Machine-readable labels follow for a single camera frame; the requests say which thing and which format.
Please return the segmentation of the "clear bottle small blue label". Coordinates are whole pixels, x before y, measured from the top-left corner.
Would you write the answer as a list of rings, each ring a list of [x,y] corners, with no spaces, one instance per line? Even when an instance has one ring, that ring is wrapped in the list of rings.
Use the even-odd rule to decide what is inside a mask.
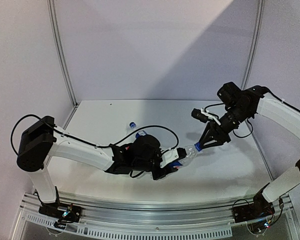
[[[135,122],[132,121],[132,122],[129,123],[129,129],[128,129],[129,133],[132,133],[133,131],[136,131],[137,129],[138,129],[138,126]],[[144,130],[138,130],[134,133],[134,137],[136,139],[141,137],[141,136],[145,136],[145,135],[147,135],[147,133]]]

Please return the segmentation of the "blue Pepsi bottle cap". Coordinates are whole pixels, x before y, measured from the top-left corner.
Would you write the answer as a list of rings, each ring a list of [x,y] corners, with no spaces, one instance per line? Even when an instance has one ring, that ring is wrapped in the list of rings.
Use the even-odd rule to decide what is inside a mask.
[[[195,147],[195,149],[196,149],[198,152],[201,152],[201,151],[202,151],[202,147],[201,147],[200,142],[195,143],[195,144],[194,144],[194,147]]]

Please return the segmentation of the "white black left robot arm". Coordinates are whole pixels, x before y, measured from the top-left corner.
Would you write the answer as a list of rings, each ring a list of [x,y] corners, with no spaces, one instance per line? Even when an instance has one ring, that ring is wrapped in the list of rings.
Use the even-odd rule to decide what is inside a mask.
[[[153,180],[159,180],[175,172],[171,163],[182,156],[177,146],[162,150],[159,140],[150,134],[140,135],[132,143],[123,144],[119,140],[98,145],[66,132],[51,116],[22,117],[26,118],[37,121],[21,134],[19,147],[12,150],[17,156],[17,166],[29,174],[40,202],[53,217],[60,217],[65,210],[48,172],[47,157],[69,159],[113,175],[148,172]]]

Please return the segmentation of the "clear Pepsi bottle blue label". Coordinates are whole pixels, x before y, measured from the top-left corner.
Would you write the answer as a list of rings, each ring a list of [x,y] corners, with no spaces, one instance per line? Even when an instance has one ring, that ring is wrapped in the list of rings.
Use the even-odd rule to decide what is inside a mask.
[[[185,146],[183,148],[185,148],[186,155],[187,155],[187,157],[185,159],[186,165],[182,166],[182,167],[179,167],[179,168],[183,168],[183,167],[188,166],[199,154],[199,152],[196,150],[194,145],[188,145],[188,146]]]

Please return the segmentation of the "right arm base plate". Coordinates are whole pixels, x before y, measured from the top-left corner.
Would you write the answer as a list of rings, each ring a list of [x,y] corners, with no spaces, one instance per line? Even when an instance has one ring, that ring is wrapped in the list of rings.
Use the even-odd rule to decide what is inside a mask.
[[[249,203],[245,199],[239,199],[232,205],[231,212],[234,222],[237,224],[257,219],[265,219],[268,216],[273,217],[276,211],[274,205],[267,201],[254,200]]]

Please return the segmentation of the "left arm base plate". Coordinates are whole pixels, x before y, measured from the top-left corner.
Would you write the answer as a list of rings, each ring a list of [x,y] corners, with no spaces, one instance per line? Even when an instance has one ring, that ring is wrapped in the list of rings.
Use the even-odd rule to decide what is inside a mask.
[[[38,212],[57,219],[58,223],[78,223],[82,215],[82,207],[66,203],[43,203]]]

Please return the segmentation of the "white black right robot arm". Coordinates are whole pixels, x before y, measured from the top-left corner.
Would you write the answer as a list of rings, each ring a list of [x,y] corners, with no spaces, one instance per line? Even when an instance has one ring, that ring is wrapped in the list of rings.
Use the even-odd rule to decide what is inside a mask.
[[[225,107],[223,116],[216,117],[205,108],[192,112],[193,117],[206,123],[200,139],[194,145],[197,151],[230,142],[230,133],[256,115],[277,125],[279,130],[289,133],[300,143],[300,110],[276,96],[268,87],[255,85],[240,89],[234,82],[227,82],[218,90],[217,96]],[[275,180],[261,188],[254,195],[252,204],[233,207],[233,213],[244,220],[273,214],[274,201],[298,185],[300,185],[300,158]]]

